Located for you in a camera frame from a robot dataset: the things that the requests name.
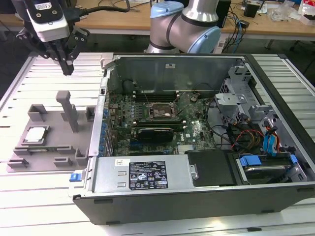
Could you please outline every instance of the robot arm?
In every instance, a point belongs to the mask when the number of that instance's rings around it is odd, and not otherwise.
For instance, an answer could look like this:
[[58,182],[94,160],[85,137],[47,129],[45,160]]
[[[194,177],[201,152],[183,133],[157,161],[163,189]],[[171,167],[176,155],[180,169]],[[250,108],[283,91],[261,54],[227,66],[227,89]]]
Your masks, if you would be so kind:
[[218,0],[190,0],[188,6],[166,1],[151,9],[147,53],[211,53],[220,39]]
[[24,28],[17,34],[32,51],[43,58],[57,62],[64,75],[73,72],[73,61],[85,48],[89,32],[75,26],[86,15],[100,11],[130,10],[127,8],[101,6],[80,9],[71,6],[69,0],[12,0],[17,13],[24,20]]

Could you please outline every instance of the blue tab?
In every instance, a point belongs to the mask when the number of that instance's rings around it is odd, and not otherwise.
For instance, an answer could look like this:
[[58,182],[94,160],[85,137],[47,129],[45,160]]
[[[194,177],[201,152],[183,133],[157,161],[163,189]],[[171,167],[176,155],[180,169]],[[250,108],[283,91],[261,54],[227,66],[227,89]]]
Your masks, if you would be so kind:
[[247,161],[244,157],[240,158],[242,166],[248,166]]
[[79,174],[79,173],[72,173],[69,181],[70,182],[81,182],[81,175],[82,174]]
[[291,155],[291,161],[296,164],[297,163],[297,158],[295,155]]
[[240,158],[242,166],[261,166],[261,161],[257,155],[248,155]]
[[269,135],[265,134],[264,142],[262,144],[262,147],[264,148],[264,151],[267,151],[267,148],[268,148],[268,138],[269,138]]
[[270,136],[270,140],[269,140],[269,144],[268,144],[268,149],[267,149],[267,152],[268,152],[269,154],[272,154],[272,153],[273,153],[274,141],[275,141],[275,136],[271,135],[271,136]]

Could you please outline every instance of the black plastic cover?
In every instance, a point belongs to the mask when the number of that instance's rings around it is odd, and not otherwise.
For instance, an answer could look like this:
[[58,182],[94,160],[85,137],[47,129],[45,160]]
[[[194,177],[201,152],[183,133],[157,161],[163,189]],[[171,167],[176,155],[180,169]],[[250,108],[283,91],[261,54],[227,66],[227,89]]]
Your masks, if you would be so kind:
[[234,162],[230,162],[227,154],[229,150],[199,150],[189,151],[190,165],[197,169],[198,179],[193,181],[195,187],[231,186],[237,185],[232,169]]

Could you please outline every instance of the blue cable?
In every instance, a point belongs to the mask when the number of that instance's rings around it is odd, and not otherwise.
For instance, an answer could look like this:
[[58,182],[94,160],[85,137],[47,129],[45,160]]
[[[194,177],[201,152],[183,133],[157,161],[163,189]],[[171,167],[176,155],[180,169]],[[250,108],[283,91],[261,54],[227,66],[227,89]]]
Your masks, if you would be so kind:
[[[239,27],[239,29],[242,31],[241,22],[240,22],[240,20],[239,20],[238,18],[230,17],[230,16],[228,16],[228,18],[234,19],[235,21],[237,21],[238,27]],[[239,37],[239,38],[238,38],[238,36],[240,35],[240,30],[237,32],[237,35],[236,35],[236,38],[237,38],[237,39],[236,39],[236,41],[235,41],[235,42],[237,42],[237,45],[235,46],[235,48],[234,48],[234,50],[233,50],[232,53],[235,53],[235,51],[237,50],[238,46],[239,46],[240,43],[241,43],[241,38],[242,38],[242,37]]]
[[[240,22],[240,20],[239,20],[238,18],[237,18],[236,20],[237,20],[238,27],[239,27],[239,32],[240,32],[240,31],[242,31],[241,22]],[[242,37],[240,37],[240,38],[238,39],[238,43],[237,43],[237,45],[234,47],[234,50],[233,50],[233,52],[232,52],[232,53],[235,53],[235,52],[236,52],[236,50],[237,50],[238,46],[239,46],[239,45],[240,45],[240,43],[241,43],[241,39],[242,39]]]

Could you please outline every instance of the blue latch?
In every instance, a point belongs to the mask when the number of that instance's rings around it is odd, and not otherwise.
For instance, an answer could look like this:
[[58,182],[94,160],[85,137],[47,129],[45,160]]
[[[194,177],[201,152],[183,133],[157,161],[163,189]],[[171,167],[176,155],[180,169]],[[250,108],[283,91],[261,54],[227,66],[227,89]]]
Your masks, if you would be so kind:
[[291,161],[293,162],[293,164],[297,163],[297,158],[295,155],[291,155]]
[[257,155],[248,155],[240,158],[242,166],[261,166],[261,161]]
[[70,176],[69,181],[70,182],[81,182],[81,176],[82,176],[82,174],[72,173],[71,176]]

